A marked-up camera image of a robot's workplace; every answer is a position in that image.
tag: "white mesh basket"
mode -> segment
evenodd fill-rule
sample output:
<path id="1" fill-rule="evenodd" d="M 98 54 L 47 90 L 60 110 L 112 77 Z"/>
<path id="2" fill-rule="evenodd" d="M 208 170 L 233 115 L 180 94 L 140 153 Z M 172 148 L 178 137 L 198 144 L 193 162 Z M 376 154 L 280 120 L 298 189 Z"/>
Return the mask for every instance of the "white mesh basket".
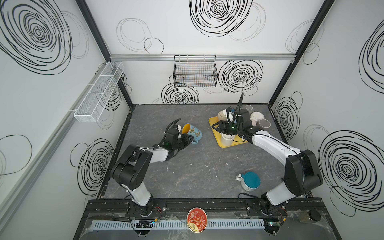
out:
<path id="1" fill-rule="evenodd" d="M 122 75 L 122 62 L 108 62 L 74 113 L 79 122 L 97 122 Z"/>

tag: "black wire basket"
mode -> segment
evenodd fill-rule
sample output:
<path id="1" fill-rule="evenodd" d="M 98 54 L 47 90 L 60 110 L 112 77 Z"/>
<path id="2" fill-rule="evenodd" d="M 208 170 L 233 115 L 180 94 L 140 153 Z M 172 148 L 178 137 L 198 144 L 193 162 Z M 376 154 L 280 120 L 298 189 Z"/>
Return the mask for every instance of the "black wire basket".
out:
<path id="1" fill-rule="evenodd" d="M 175 55 L 173 82 L 175 87 L 215 87 L 217 68 L 215 55 Z"/>

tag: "container with teal lid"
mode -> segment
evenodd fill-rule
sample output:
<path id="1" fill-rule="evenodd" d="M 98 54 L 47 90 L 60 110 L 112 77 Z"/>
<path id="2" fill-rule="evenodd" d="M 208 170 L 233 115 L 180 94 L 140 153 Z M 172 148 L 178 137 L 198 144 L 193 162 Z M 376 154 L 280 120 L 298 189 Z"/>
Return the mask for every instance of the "container with teal lid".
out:
<path id="1" fill-rule="evenodd" d="M 260 178 L 254 172 L 239 174 L 236 176 L 236 180 L 240 181 L 241 187 L 248 192 L 251 192 L 260 186 Z"/>

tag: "blue mug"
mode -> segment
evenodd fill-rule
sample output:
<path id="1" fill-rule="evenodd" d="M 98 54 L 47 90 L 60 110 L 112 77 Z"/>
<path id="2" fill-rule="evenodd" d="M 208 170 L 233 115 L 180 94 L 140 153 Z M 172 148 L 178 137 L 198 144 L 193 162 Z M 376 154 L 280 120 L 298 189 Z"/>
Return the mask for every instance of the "blue mug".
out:
<path id="1" fill-rule="evenodd" d="M 184 125 L 181 133 L 186 133 L 190 136 L 193 136 L 192 144 L 197 144 L 201 139 L 201 136 L 203 136 L 203 133 L 197 127 L 189 123 Z"/>

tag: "yellow tray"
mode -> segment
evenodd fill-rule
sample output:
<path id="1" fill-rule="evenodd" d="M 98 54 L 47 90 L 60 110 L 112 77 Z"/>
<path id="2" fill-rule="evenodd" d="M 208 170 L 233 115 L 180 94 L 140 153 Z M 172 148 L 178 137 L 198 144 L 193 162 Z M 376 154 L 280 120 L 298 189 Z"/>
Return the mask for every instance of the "yellow tray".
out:
<path id="1" fill-rule="evenodd" d="M 213 124 L 217 123 L 218 122 L 218 118 L 217 117 L 211 117 L 209 120 L 209 125 L 212 126 Z M 248 141 L 245 141 L 245 142 L 241 142 L 241 141 L 244 141 L 244 139 L 241 139 L 239 136 L 235 136 L 234 140 L 235 141 L 238 141 L 238 142 L 233 142 L 232 145 L 230 146 L 224 146 L 222 143 L 221 143 L 221 135 L 218 131 L 215 131 L 214 129 L 212 129 L 214 135 L 215 135 L 215 138 L 216 138 L 216 141 L 217 141 L 217 144 L 222 147 L 222 148 L 226 148 L 226 147 L 233 147 L 233 146 L 236 146 L 236 145 L 239 145 L 239 144 L 243 144 L 243 143 L 247 143 Z"/>

